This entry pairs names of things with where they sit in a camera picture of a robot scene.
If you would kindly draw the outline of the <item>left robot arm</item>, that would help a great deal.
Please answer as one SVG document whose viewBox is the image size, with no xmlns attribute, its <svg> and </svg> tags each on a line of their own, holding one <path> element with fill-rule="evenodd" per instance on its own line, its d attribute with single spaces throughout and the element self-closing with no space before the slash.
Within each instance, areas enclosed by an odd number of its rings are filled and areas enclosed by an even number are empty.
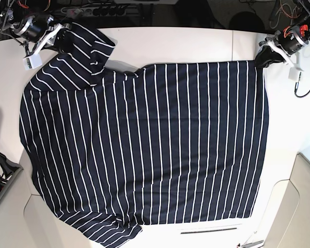
<svg viewBox="0 0 310 248">
<path fill-rule="evenodd" d="M 256 67 L 283 63 L 310 42 L 310 1 L 54 1 L 61 21 L 105 27 L 200 27 L 264 33 Z"/>
</svg>

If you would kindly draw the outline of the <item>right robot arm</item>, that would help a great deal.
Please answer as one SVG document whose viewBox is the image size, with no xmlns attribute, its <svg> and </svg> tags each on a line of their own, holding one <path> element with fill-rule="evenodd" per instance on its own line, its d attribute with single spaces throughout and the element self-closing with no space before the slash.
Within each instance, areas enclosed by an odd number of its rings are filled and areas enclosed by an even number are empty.
<svg viewBox="0 0 310 248">
<path fill-rule="evenodd" d="M 45 44 L 57 58 L 76 67 L 105 63 L 114 44 L 102 29 L 146 28 L 146 41 L 155 41 L 155 29 L 172 34 L 181 29 L 205 29 L 215 41 L 223 32 L 273 34 L 283 28 L 280 1 L 0 1 L 0 33 L 22 38 L 22 46 L 40 43 L 57 25 L 58 33 Z M 98 40 L 105 55 L 91 55 Z"/>
</svg>

